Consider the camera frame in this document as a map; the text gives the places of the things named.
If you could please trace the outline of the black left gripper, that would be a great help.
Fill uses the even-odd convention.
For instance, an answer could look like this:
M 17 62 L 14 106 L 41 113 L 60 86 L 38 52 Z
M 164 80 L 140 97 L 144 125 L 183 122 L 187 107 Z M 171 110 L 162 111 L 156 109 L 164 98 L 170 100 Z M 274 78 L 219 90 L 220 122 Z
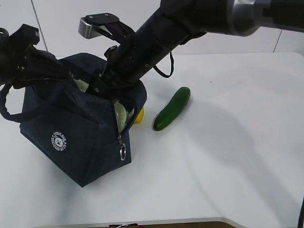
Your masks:
M 0 29 L 0 84 L 20 89 L 34 83 L 69 80 L 75 76 L 72 64 L 35 48 L 39 29 L 27 24 L 13 34 Z

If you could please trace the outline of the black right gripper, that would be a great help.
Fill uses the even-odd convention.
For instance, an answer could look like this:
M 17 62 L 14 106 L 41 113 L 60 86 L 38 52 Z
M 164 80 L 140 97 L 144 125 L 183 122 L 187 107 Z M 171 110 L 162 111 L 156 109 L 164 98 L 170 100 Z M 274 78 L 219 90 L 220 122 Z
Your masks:
M 107 59 L 89 55 L 92 73 L 89 81 L 89 93 L 101 97 L 114 97 L 135 86 L 141 77 L 154 69 L 159 75 L 168 78 L 171 74 L 163 73 L 157 64 L 171 50 L 158 45 L 151 47 L 119 47 L 108 52 Z

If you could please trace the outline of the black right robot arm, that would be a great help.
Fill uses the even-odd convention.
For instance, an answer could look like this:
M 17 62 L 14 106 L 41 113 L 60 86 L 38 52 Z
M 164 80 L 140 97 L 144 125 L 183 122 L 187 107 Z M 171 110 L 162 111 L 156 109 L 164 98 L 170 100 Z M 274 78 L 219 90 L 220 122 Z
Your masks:
M 87 16 L 119 45 L 105 52 L 105 67 L 91 84 L 100 96 L 113 96 L 136 84 L 177 46 L 208 33 L 239 37 L 260 27 L 303 32 L 301 0 L 163 0 L 137 31 L 115 15 Z

